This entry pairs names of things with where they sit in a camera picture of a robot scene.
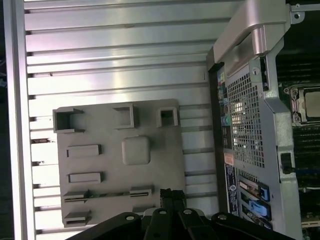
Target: metal frame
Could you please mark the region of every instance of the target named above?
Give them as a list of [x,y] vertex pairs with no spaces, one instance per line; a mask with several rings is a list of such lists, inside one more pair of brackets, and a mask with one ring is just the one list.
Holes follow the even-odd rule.
[[24,1],[3,1],[14,238],[35,238]]
[[[284,46],[283,36],[291,24],[290,6],[284,0],[247,0],[208,53],[207,69],[224,62],[226,86],[249,74],[252,85],[257,87],[264,166],[240,159],[234,160],[234,166],[269,186],[273,229],[301,239],[296,174],[285,174],[281,161],[282,154],[290,154],[291,166],[295,167],[291,113],[279,99],[276,68],[276,56]],[[259,56],[265,56],[265,73],[261,72]],[[267,82],[263,82],[262,74],[266,74]]]
[[261,31],[264,34],[274,35],[286,22],[285,0],[245,1],[213,46],[215,62],[222,62],[226,54],[241,43],[248,34],[252,34],[255,55],[270,51],[280,39],[273,45],[267,42],[267,39],[262,41],[259,38]]

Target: metal bracket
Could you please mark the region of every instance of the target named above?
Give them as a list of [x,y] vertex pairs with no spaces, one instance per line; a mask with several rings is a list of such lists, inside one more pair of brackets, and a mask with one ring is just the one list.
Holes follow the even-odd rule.
[[305,12],[304,11],[291,11],[290,12],[290,20],[291,24],[299,24],[305,20]]

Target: gray plastic bracket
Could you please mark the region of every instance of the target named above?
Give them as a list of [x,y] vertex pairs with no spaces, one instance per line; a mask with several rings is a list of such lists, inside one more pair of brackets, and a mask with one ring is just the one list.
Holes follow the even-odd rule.
[[156,127],[178,126],[178,111],[176,107],[161,107],[156,113]]
[[53,132],[56,134],[82,133],[84,129],[75,129],[71,120],[74,114],[84,112],[73,107],[60,107],[53,110]]
[[100,144],[85,146],[69,146],[66,149],[67,158],[86,158],[98,156],[102,153]]
[[89,221],[90,211],[70,212],[64,218],[64,224],[68,227],[84,227]]
[[86,172],[86,173],[73,173],[68,175],[70,184],[92,183],[99,184],[103,181],[102,172]]
[[132,129],[135,127],[135,114],[132,103],[116,104],[112,108],[117,112],[118,126],[115,129]]

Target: pci slot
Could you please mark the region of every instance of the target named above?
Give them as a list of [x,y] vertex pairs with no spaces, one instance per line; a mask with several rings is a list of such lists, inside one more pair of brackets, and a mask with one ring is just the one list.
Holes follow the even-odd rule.
[[243,190],[240,191],[241,200],[248,204],[249,210],[257,216],[263,217],[266,220],[271,221],[271,207],[267,203],[257,199],[253,195],[248,195],[249,193]]
[[270,201],[269,187],[261,182],[252,182],[249,179],[245,178],[239,181],[239,186],[261,201]]

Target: blue latch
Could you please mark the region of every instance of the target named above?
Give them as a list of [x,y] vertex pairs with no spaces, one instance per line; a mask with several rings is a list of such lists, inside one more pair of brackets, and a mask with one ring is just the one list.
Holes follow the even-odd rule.
[[250,211],[263,217],[268,217],[268,209],[257,201],[249,201]]

